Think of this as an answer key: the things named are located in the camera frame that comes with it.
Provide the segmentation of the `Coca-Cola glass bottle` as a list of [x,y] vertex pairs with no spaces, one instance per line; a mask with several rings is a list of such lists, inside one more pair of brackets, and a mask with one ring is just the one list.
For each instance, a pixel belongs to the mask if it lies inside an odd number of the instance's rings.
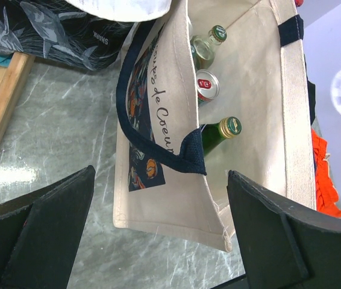
[[300,7],[303,4],[304,0],[294,0],[296,7]]

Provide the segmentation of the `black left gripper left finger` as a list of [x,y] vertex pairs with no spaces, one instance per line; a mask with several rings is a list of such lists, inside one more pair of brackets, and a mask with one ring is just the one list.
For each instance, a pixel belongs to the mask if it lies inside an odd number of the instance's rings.
[[85,167],[0,204],[0,288],[66,288],[95,184]]

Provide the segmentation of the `beige canvas tote bag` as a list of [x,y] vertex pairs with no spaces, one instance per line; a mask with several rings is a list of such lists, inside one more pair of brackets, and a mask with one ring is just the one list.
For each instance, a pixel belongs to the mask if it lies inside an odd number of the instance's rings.
[[[190,41],[215,25],[220,90],[199,107]],[[173,1],[138,24],[116,89],[115,227],[229,252],[230,170],[316,208],[302,38],[293,1]],[[204,156],[200,125],[230,116],[242,132]]]

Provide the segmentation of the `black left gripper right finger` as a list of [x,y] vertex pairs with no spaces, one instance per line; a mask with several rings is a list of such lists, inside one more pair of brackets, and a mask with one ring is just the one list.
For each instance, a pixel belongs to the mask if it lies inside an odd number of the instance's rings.
[[341,219],[236,171],[227,192],[245,268],[228,288],[341,288]]

